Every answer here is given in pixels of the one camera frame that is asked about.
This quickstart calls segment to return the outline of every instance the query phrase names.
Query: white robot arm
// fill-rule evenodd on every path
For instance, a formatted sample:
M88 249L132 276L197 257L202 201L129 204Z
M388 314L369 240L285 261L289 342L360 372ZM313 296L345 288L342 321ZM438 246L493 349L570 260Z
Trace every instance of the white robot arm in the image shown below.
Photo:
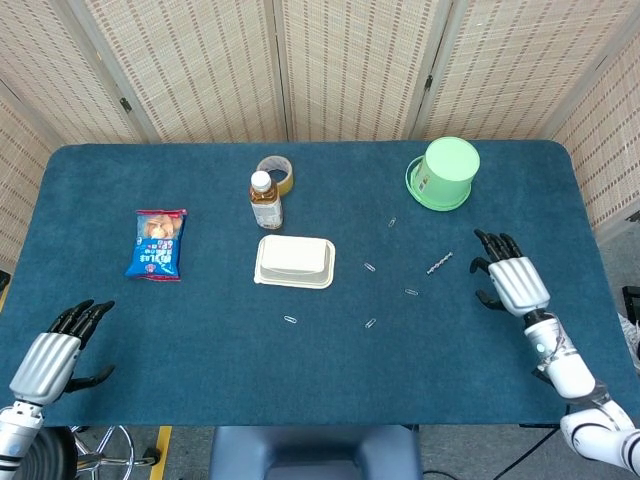
M31 344L10 384L14 404L0 410L0 480L13 478L43 424L42 410L63 393L90 388L111 375L109 365L95 377L73 379L82 350L114 302L87 300L65 310Z
M569 447L584 458L640 476L640 430L611 399L606 386L593 377L560 320L546 310L551 296L531 261L506 234L474 233L491 261L477 257L470 271L480 268L487 273L500 300L482 290L477 297L487 308L524 318L524 334L538 355L538 370L568 403L586 407L560 422Z

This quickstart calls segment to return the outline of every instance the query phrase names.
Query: packing tape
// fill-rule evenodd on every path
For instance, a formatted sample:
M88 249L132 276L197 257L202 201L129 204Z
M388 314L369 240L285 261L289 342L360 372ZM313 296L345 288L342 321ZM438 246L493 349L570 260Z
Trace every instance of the packing tape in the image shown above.
M258 170L265 172L281 170L287 174L284 180L278 182L278 193L281 197L284 197L293 188L293 166L285 157L281 157L280 155L265 157L260 160L260 163L256 167L256 172Z

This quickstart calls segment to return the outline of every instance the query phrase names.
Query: green bucket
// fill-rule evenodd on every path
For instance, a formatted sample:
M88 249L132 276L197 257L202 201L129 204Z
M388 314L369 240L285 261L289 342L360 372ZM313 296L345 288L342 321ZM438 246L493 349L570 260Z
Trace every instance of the green bucket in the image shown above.
M414 159L405 173L411 196L431 210L458 208L471 193L471 181L480 167L478 151L466 140L442 137Z

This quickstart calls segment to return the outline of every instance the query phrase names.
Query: table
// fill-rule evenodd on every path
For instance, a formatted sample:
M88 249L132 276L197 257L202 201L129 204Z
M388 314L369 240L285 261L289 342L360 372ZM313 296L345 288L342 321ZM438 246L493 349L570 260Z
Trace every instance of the table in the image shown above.
M563 402L530 374L536 358L522 321L474 296L490 287L468 272L483 254L472 233L480 227L519 241L594 374L637 415L637 379L568 154L550 141L473 144L481 157L473 191L448 213L423 208L404 185L427 142L58 150L0 317L0 384L64 308L114 299L76 374L109 363L116 371L48 408L49 425L557 422ZM336 246L326 290L253 282L268 232L255 223L248 184L269 154L295 168L278 233ZM123 276L134 212L155 208L189 210L179 283Z

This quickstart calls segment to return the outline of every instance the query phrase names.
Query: woven panel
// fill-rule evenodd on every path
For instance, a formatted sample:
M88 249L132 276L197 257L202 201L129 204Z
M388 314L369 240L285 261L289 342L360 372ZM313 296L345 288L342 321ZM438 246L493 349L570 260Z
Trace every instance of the woven panel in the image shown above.
M436 4L282 0L294 139L400 138Z
M0 97L0 269L13 273L52 148Z
M569 153L595 230L640 200L640 33L554 135Z
M20 98L68 143L138 141L48 2L0 8L0 78Z
M472 0L424 137L535 137L636 3Z
M163 141L285 139L263 1L87 4Z

